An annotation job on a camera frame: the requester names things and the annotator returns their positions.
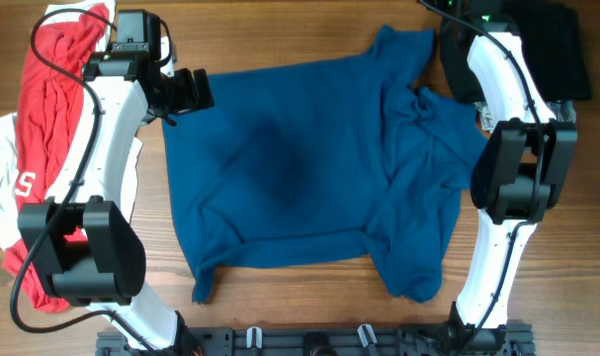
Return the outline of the blue t-shirt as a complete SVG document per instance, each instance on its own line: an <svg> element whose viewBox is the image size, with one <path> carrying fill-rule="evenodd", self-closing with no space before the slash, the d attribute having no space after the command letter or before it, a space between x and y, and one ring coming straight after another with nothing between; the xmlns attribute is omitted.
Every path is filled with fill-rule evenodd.
<svg viewBox="0 0 600 356"><path fill-rule="evenodd" d="M437 295L485 140L473 107L416 85L434 47L383 27L357 55L211 77L214 105L163 130L194 302L220 265L362 255L391 295Z"/></svg>

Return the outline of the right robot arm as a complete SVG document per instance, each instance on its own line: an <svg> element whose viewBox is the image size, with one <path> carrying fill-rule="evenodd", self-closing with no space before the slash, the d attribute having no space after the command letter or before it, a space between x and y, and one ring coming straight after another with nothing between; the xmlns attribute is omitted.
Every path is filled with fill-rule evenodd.
<svg viewBox="0 0 600 356"><path fill-rule="evenodd" d="M531 337L508 319L523 251L558 202L577 144L574 123L547 104L544 66L524 1L439 1L441 61L454 97L480 106L490 137L471 176L477 238L467 281L439 342L449 355L519 353Z"/></svg>

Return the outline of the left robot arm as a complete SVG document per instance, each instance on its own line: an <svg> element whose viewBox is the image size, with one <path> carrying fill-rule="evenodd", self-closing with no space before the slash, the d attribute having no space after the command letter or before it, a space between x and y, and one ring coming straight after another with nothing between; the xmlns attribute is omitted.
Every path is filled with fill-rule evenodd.
<svg viewBox="0 0 600 356"><path fill-rule="evenodd" d="M123 10L117 38L76 77L85 108L64 165L41 203L21 207L18 228L44 292L86 318L101 316L138 355L200 355L202 343L145 280L144 247L121 210L129 150L138 127L210 108L202 69L165 73L172 57L166 23Z"/></svg>

